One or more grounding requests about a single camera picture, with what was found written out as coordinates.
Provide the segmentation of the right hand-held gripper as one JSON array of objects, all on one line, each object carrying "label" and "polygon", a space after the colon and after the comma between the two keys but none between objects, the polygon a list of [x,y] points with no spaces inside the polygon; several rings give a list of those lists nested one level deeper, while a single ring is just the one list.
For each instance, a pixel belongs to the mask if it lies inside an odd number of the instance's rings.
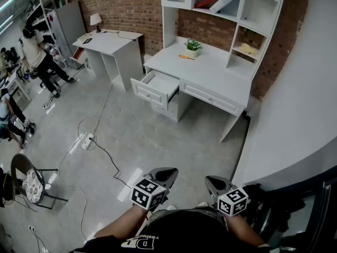
[{"label": "right hand-held gripper", "polygon": [[[229,190],[232,184],[229,179],[220,176],[206,176],[205,184],[209,194],[216,196],[217,190]],[[229,217],[235,216],[247,208],[248,194],[239,187],[218,196],[216,209]]]}]

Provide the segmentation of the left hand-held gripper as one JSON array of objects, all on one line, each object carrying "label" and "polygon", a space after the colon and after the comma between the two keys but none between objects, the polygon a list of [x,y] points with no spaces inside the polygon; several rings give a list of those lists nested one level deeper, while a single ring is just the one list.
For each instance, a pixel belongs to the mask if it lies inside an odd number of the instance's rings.
[{"label": "left hand-held gripper", "polygon": [[140,177],[131,191],[131,202],[145,210],[162,204],[178,176],[177,168],[157,168]]}]

